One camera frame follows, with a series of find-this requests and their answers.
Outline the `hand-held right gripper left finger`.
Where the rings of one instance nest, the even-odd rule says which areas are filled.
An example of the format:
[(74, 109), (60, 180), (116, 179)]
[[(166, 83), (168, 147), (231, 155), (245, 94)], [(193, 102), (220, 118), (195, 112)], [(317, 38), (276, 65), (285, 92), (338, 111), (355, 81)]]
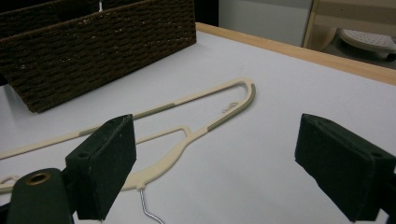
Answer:
[(136, 161), (134, 120), (111, 119), (65, 158), (80, 219), (104, 220)]

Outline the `round perforated base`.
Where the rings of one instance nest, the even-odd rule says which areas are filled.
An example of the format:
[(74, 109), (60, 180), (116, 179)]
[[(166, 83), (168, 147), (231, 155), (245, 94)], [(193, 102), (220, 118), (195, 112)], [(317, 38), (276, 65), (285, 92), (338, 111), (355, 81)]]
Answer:
[(345, 44), (358, 49), (386, 53), (389, 62), (396, 61), (396, 43), (389, 35), (378, 35), (342, 29), (340, 38)]

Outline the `beige clothes hanger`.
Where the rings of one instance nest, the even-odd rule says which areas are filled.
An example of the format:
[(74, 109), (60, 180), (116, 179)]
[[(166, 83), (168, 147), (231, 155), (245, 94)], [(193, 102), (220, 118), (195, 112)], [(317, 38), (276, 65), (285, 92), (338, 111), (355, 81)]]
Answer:
[[(220, 125), (234, 118), (246, 109), (255, 98), (256, 87), (253, 82), (247, 78), (236, 78), (209, 90), (200, 91), (179, 100), (175, 100), (169, 104), (153, 107), (149, 110), (132, 115), (135, 122), (138, 119), (161, 113), (179, 105), (184, 105), (236, 86), (243, 86), (246, 88), (246, 97), (241, 101), (228, 105), (223, 110), (220, 117), (209, 122), (197, 131), (193, 132), (189, 127), (180, 125), (147, 137), (140, 139), (135, 138), (136, 149), (136, 146), (140, 143), (170, 133), (182, 132), (185, 134), (184, 139), (170, 149), (161, 159), (136, 173), (133, 173), (131, 170), (120, 191), (136, 189), (140, 193), (143, 193), (148, 183), (166, 173), (177, 162), (187, 145), (205, 134), (214, 131)], [(60, 144), (81, 136), (87, 139), (102, 125), (103, 124), (94, 126), (90, 129), (54, 137), (36, 144), (1, 152), (0, 160), (38, 150), (43, 147)], [(0, 195), (4, 194), (9, 194), (11, 196), (11, 201), (0, 206), (0, 224), (33, 224), (34, 222), (38, 224), (74, 224), (73, 215), (78, 215), (75, 183), (68, 177), (66, 164), (63, 170), (46, 168), (34, 171), (23, 177), (9, 176), (0, 181)]]

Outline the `beige chair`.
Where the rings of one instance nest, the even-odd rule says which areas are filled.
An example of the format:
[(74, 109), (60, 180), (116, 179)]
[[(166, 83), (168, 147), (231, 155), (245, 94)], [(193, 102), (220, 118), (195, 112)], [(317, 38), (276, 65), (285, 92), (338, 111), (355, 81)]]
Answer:
[(396, 0), (312, 0), (303, 47), (396, 70), (379, 51), (344, 43), (341, 30), (388, 35), (396, 42)]

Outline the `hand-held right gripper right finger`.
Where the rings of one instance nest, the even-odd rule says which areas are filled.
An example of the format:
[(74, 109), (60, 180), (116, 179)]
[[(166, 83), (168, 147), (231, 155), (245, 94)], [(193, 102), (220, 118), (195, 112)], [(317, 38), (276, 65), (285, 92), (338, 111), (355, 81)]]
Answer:
[(295, 160), (351, 222), (396, 222), (396, 156), (325, 118), (303, 114)]

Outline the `brown woven basket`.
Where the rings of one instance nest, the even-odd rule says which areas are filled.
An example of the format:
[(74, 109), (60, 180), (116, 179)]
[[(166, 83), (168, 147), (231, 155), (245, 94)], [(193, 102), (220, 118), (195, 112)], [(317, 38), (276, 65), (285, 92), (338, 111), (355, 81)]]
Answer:
[(0, 76), (35, 113), (195, 42), (193, 0), (0, 0)]

